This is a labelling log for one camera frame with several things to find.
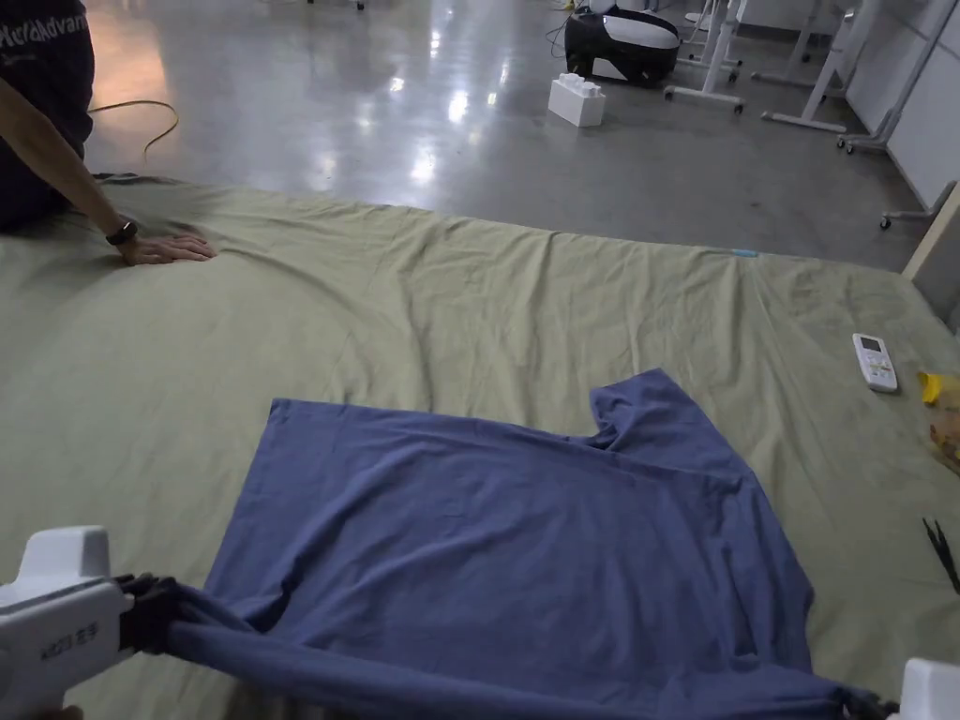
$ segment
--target wristwatch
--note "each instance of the wristwatch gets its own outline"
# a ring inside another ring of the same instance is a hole
[[[124,226],[114,232],[112,235],[107,236],[107,242],[113,246],[123,245],[128,240],[133,240],[136,237],[136,234],[140,231],[140,228],[136,226],[134,222],[125,223]]]

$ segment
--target lego-style block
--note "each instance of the lego-style block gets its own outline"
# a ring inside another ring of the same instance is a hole
[[[563,73],[550,87],[547,108],[578,128],[586,128],[600,124],[606,100],[600,85],[574,73]]]

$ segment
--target t-shirt sleeve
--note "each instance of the t-shirt sleeve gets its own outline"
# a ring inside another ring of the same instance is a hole
[[[597,434],[588,443],[662,467],[712,475],[751,473],[713,423],[666,372],[650,370],[590,393]]]

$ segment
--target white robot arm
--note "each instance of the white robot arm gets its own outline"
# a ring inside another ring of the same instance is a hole
[[[36,533],[0,587],[0,720],[62,707],[63,694],[162,637],[170,578],[110,577],[107,531]]]

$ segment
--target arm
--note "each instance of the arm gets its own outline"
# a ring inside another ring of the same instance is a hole
[[[19,92],[0,80],[0,137],[35,175],[58,190],[84,215],[110,236],[124,220],[110,205],[100,185],[54,124]],[[215,252],[199,238],[143,239],[135,237],[117,250],[132,265],[206,260]]]

